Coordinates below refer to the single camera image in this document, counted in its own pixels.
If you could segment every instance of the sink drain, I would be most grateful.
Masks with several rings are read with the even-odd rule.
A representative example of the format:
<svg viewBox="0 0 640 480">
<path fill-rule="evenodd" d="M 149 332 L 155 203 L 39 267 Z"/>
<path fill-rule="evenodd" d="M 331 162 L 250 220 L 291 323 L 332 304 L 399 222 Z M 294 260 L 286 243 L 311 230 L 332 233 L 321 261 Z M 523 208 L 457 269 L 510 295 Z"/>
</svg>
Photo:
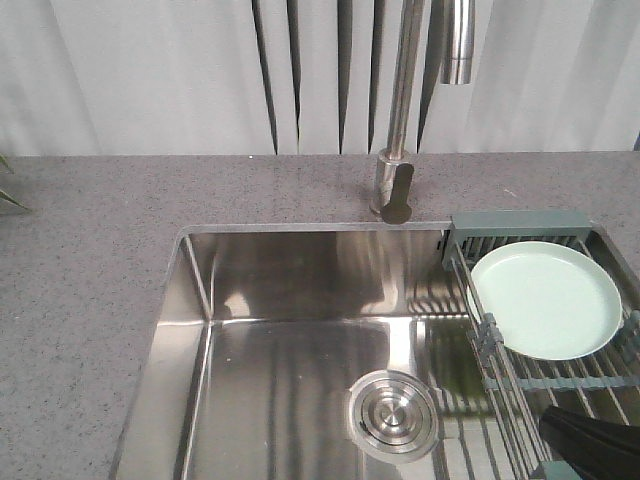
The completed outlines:
<svg viewBox="0 0 640 480">
<path fill-rule="evenodd" d="M 404 373 L 379 370 L 360 378 L 348 409 L 352 440 L 379 460 L 414 461 L 436 444 L 433 400 L 422 382 Z"/>
</svg>

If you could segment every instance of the vertical blind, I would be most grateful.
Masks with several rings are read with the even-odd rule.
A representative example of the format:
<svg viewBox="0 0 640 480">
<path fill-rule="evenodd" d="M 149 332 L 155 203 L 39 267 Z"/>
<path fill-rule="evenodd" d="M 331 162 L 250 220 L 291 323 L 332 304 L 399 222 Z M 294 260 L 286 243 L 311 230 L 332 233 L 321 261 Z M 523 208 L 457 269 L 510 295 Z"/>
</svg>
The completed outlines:
<svg viewBox="0 0 640 480">
<path fill-rule="evenodd" d="M 426 0 L 410 152 L 631 150 L 640 2 L 476 0 L 472 82 L 441 85 Z M 0 2 L 9 155 L 368 153 L 402 0 Z"/>
</svg>

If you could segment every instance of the plate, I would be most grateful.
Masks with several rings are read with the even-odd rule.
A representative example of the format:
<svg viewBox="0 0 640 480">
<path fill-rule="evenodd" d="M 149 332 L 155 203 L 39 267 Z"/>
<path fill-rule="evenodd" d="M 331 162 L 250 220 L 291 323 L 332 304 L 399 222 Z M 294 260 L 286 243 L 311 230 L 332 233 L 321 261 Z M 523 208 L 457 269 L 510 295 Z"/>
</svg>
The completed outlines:
<svg viewBox="0 0 640 480">
<path fill-rule="evenodd" d="M 505 245 L 482 257 L 471 277 L 505 347 L 529 357 L 583 357 L 606 345 L 622 326 L 620 292 L 611 277 L 562 245 Z M 467 296 L 473 307 L 470 291 Z"/>
</svg>

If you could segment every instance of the sink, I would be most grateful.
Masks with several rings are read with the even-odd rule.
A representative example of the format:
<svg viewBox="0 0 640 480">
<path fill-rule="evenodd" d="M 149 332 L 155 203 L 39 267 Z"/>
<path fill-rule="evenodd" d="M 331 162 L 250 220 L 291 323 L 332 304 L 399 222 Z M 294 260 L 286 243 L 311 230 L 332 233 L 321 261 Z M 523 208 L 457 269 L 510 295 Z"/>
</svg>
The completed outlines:
<svg viewBox="0 0 640 480">
<path fill-rule="evenodd" d="M 112 478 L 521 478 L 443 267 L 450 227 L 185 229 Z M 586 244 L 637 308 L 606 234 Z M 585 390 L 615 420 L 615 402 Z M 634 423 L 639 391 L 615 391 Z M 545 395 L 527 392 L 536 418 Z"/>
</svg>

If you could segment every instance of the gray speckled countertop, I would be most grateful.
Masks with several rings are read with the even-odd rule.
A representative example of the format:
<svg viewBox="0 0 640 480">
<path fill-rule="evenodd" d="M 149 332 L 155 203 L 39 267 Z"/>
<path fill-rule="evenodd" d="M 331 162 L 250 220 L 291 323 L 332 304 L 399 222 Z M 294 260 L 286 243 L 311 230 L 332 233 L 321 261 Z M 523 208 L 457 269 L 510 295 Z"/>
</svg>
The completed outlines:
<svg viewBox="0 0 640 480">
<path fill-rule="evenodd" d="M 374 159 L 25 158 L 0 184 L 0 478 L 105 479 L 188 224 L 375 221 Z M 640 154 L 432 155 L 414 220 L 577 208 L 640 271 Z"/>
</svg>

